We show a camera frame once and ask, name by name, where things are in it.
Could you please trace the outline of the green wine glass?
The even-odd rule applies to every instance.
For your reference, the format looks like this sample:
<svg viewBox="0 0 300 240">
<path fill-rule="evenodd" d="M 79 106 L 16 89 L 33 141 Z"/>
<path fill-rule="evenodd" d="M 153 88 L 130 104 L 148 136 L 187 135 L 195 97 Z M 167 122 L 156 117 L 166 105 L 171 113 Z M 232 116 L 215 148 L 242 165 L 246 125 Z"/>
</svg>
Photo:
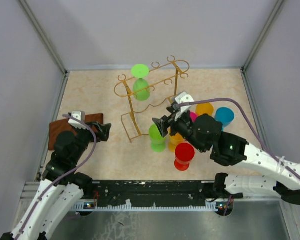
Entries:
<svg viewBox="0 0 300 240">
<path fill-rule="evenodd" d="M 150 70 L 145 64 L 136 64 L 131 69 L 132 76 L 136 78 L 133 84 L 134 97 L 140 102 L 146 101 L 150 97 L 150 92 L 147 90 L 149 84 L 145 80 L 149 73 Z"/>
<path fill-rule="evenodd" d="M 161 136 L 158 127 L 153 124 L 149 130 L 148 134 L 151 141 L 151 149 L 156 153 L 161 153 L 166 149 L 166 139 Z"/>
</svg>

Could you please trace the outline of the magenta wine glass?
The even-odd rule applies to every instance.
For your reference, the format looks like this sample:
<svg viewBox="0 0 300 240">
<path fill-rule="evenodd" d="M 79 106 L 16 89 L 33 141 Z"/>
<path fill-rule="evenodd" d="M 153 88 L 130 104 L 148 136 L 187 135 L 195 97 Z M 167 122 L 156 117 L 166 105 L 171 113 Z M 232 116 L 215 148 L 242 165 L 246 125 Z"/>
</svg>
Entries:
<svg viewBox="0 0 300 240">
<path fill-rule="evenodd" d="M 194 123 L 196 121 L 196 119 L 198 118 L 198 115 L 195 112 L 190 111 L 190 118 L 192 120 L 192 122 Z"/>
</svg>

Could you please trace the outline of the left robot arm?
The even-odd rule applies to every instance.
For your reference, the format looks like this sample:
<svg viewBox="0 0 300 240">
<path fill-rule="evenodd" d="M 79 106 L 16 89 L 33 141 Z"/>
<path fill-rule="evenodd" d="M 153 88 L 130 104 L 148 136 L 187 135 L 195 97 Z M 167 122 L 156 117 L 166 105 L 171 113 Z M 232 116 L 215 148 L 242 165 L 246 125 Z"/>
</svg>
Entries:
<svg viewBox="0 0 300 240">
<path fill-rule="evenodd" d="M 82 197 L 93 195 L 93 180 L 78 172 L 89 144 L 106 142 L 112 125 L 97 121 L 83 123 L 69 119 L 72 129 L 56 137 L 54 151 L 46 165 L 36 194 L 17 226 L 1 236 L 3 240 L 49 240 L 63 218 Z"/>
</svg>

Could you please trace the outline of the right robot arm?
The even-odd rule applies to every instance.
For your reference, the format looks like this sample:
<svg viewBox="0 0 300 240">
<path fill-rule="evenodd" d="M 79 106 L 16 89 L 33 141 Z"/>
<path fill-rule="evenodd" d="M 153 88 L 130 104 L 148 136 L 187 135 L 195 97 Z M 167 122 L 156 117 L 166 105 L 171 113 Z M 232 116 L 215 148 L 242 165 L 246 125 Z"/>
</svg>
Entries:
<svg viewBox="0 0 300 240">
<path fill-rule="evenodd" d="M 258 172 L 259 176 L 218 173 L 213 192 L 219 198 L 228 194 L 257 194 L 278 197 L 300 206 L 300 163 L 276 161 L 265 150 L 246 139 L 224 132 L 222 123 L 204 114 L 192 121 L 189 113 L 178 119 L 174 115 L 153 118 L 159 133 L 180 134 L 201 153 L 210 151 L 210 159 L 224 167 L 240 167 Z"/>
</svg>

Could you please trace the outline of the blue wine glass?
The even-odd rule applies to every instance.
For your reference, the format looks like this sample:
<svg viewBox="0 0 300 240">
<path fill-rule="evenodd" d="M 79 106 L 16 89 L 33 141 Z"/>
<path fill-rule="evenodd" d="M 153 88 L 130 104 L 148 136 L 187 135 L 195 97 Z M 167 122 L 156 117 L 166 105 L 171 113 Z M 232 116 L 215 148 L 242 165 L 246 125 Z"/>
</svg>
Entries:
<svg viewBox="0 0 300 240">
<path fill-rule="evenodd" d="M 222 123 L 222 131 L 224 131 L 235 119 L 235 113 L 228 107 L 220 107 L 217 109 L 214 119 Z"/>
</svg>

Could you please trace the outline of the orange wine glass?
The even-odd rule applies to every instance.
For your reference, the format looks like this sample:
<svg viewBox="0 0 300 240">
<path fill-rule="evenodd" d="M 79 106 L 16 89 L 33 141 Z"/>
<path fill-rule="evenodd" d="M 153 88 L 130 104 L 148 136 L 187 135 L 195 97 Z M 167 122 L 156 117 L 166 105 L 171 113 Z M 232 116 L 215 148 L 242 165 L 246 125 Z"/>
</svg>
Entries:
<svg viewBox="0 0 300 240">
<path fill-rule="evenodd" d="M 184 142 L 185 139 L 179 133 L 177 133 L 176 135 L 170 135 L 168 148 L 172 153 L 174 153 L 177 146 Z"/>
<path fill-rule="evenodd" d="M 211 103 L 200 103 L 196 106 L 195 113 L 198 116 L 202 116 L 204 114 L 212 116 L 214 113 L 214 107 Z"/>
</svg>

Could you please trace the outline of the red wine glass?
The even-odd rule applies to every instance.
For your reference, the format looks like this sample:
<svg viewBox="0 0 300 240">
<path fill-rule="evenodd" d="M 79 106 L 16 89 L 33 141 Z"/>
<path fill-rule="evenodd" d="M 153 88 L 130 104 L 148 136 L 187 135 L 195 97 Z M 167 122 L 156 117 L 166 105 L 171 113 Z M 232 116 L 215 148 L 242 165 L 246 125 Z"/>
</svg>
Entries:
<svg viewBox="0 0 300 240">
<path fill-rule="evenodd" d="M 194 159 L 194 157 L 194 147 L 187 142 L 180 143 L 175 148 L 175 168 L 181 172 L 186 171 L 190 167 L 190 163 Z"/>
</svg>

